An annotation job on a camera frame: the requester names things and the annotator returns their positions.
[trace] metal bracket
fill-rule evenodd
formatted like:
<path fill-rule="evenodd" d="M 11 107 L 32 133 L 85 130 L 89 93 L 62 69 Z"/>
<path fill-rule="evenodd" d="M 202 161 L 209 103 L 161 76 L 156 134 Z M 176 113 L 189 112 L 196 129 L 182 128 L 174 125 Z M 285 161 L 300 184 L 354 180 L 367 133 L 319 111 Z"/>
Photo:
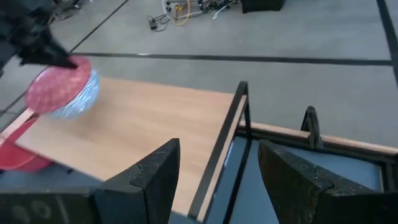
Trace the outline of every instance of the metal bracket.
<path fill-rule="evenodd" d="M 308 131 L 308 141 L 310 143 L 310 149 L 316 151 L 317 149 L 323 148 L 322 137 L 320 135 L 319 123 L 317 111 L 312 106 L 308 106 L 305 110 L 303 123 L 300 128 L 301 131 Z"/>

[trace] pink bowl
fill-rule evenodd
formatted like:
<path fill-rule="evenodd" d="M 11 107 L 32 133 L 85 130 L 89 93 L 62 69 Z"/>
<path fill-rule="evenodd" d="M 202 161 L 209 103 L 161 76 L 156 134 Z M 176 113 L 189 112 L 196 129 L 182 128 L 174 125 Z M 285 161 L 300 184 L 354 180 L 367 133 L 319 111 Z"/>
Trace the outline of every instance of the pink bowl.
<path fill-rule="evenodd" d="M 37 118 L 27 121 L 15 130 L 0 145 L 0 169 L 33 172 L 49 166 L 52 161 L 29 152 L 15 144 L 15 141 L 35 123 Z"/>

